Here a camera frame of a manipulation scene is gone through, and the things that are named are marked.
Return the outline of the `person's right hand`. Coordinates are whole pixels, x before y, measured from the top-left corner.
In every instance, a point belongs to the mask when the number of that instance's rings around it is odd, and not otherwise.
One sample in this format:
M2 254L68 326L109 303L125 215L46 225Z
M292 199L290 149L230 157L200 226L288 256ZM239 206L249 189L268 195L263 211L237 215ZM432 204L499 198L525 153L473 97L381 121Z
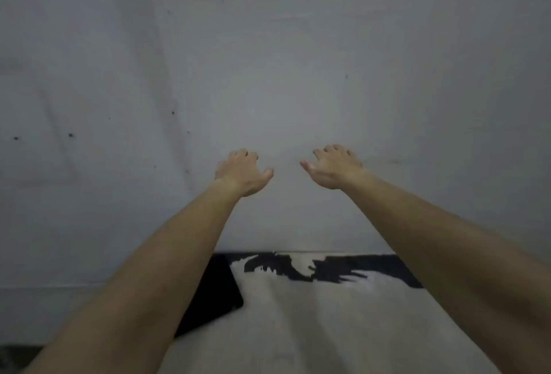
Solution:
M324 148L316 148L313 155L316 162L311 163L317 166L320 173L320 181L314 183L329 190L345 190L370 175L355 152L342 145L328 144Z

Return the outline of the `person's left hand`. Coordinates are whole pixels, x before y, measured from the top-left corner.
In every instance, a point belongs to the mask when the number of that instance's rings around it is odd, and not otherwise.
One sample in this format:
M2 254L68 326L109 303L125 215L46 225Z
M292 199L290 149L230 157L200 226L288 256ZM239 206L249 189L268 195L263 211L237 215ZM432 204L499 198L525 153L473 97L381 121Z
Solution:
M253 189L253 179L258 168L259 155L256 151L240 149L232 151L225 160L219 162L215 172L215 182L234 192L240 198L258 193Z

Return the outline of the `person's right forearm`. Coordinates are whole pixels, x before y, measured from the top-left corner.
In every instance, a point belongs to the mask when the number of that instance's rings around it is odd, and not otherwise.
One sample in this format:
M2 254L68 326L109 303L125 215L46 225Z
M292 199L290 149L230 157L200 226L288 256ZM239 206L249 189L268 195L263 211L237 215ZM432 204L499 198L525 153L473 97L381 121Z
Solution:
M364 170L338 180L503 374L551 374L551 269L501 236Z

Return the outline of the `person's left forearm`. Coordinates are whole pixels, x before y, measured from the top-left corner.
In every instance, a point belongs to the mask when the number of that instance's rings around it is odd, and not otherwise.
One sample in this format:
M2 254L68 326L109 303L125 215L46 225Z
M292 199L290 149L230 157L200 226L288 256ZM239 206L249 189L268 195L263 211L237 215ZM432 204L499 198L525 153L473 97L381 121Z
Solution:
M130 256L24 374L156 374L243 188L217 178Z

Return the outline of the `black flat pad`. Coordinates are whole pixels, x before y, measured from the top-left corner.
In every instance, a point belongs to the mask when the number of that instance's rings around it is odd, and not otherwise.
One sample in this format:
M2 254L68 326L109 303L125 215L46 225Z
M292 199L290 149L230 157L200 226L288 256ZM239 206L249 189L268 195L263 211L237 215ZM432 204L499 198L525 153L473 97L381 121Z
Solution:
M228 315L244 305L244 299L224 254L209 260L196 292L184 313L174 338L180 338Z

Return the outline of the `white cloth with black print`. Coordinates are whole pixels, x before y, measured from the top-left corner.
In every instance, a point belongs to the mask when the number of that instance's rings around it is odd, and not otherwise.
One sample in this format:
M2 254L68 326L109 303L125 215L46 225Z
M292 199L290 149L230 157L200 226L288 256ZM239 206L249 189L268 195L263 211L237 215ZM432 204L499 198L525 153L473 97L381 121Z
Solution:
M244 299L158 374L500 374L395 254L233 253Z

